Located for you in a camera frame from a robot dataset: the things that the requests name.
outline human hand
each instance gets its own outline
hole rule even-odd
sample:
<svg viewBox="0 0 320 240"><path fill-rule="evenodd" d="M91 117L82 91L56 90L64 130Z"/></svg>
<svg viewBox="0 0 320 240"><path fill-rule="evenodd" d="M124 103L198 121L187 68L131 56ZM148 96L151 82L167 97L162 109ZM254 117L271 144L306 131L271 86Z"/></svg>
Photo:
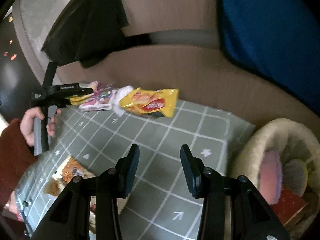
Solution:
<svg viewBox="0 0 320 240"><path fill-rule="evenodd" d="M61 114L61 109L57 110L57 114ZM23 116L23 119L20 123L20 131L23 137L26 140L26 143L31 147L35 144L33 138L33 124L34 119L39 118L41 120L44 119L44 114L42 113L39 107L34 107L27 110ZM51 123L47 125L47 132L51 137L54 137L54 132L56 130L55 124L58 121L58 117L54 116L51 118Z"/></svg>

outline gray handle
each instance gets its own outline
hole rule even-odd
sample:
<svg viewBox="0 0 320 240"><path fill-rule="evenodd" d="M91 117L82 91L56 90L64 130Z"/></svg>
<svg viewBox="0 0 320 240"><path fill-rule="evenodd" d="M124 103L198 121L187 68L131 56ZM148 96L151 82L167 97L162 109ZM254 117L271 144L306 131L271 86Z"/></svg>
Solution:
<svg viewBox="0 0 320 240"><path fill-rule="evenodd" d="M34 156L49 151L50 136L47 133L48 118L54 117L57 112L57 106L41 107L42 112L46 116L43 120L35 118L33 125L33 138L34 138Z"/></svg>
<svg viewBox="0 0 320 240"><path fill-rule="evenodd" d="M47 118L44 118L44 120L40 120L37 117L35 118L35 122L33 125L33 138L35 142L35 149L33 153L34 156L49 151L47 123Z"/></svg>

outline white cloth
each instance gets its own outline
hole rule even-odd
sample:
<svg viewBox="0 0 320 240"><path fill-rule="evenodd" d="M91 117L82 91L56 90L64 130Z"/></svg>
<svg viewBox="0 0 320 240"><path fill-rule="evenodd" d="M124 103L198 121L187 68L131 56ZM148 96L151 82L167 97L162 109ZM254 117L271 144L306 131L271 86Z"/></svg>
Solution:
<svg viewBox="0 0 320 240"><path fill-rule="evenodd" d="M129 94L130 92L132 92L134 90L134 88L132 86L126 86L123 88L118 89L116 96L113 100L113 111L119 116L121 117L125 110L120 107L120 100L122 98L124 98L127 94Z"/></svg>

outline screw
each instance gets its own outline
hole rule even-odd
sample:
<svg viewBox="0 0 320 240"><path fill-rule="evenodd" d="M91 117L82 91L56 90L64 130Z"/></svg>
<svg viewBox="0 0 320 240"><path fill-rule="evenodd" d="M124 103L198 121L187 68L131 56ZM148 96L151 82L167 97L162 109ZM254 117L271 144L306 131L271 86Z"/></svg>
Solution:
<svg viewBox="0 0 320 240"><path fill-rule="evenodd" d="M110 168L110 169L108 170L108 173L109 173L110 175L113 175L113 174L115 174L116 172L117 172L116 168Z"/></svg>
<svg viewBox="0 0 320 240"><path fill-rule="evenodd" d="M23 205L24 207L28 207L28 206L29 206L29 203L28 203L27 201L23 201L23 202L22 202L22 205Z"/></svg>
<svg viewBox="0 0 320 240"><path fill-rule="evenodd" d="M211 168L204 168L204 169L203 169L203 173L204 173L204 174L207 174L207 175L210 175L210 174L212 173L212 171L213 171L213 170L212 170Z"/></svg>
<svg viewBox="0 0 320 240"><path fill-rule="evenodd" d="M238 177L238 179L239 179L239 181L241 181L241 182L247 182L247 181L248 181L248 178L247 178L246 176L244 176L244 175L240 175L240 176Z"/></svg>
<svg viewBox="0 0 320 240"><path fill-rule="evenodd" d="M74 176L72 181L77 183L77 182L81 181L81 179L82 179L82 177L78 175L78 176Z"/></svg>

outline black cloth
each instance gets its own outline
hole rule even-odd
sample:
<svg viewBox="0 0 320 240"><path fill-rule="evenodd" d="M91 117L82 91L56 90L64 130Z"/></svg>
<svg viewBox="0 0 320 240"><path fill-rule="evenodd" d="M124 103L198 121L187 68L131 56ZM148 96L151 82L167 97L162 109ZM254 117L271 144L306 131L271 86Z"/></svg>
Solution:
<svg viewBox="0 0 320 240"><path fill-rule="evenodd" d="M49 34L44 51L59 65L80 61L85 68L129 45L121 0L75 0Z"/></svg>

